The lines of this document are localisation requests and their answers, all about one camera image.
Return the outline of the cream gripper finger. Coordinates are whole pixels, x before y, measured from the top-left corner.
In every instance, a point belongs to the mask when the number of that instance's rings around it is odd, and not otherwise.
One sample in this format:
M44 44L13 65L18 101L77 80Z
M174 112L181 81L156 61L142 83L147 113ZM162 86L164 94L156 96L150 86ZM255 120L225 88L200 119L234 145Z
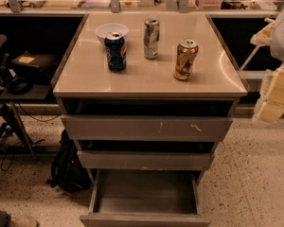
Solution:
M267 22L267 25L252 36L250 39L251 44L258 46L266 46L271 44L272 30L275 21L270 18L265 18L264 21Z

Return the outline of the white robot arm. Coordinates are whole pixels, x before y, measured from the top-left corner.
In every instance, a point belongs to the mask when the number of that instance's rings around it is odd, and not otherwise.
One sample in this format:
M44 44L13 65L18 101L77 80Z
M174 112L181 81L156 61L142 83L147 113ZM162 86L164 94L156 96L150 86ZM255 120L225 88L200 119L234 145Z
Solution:
M281 61L274 71L267 70L260 88L260 99L254 109L254 120L274 123L284 114L284 9L250 40L251 44L270 46L271 56Z

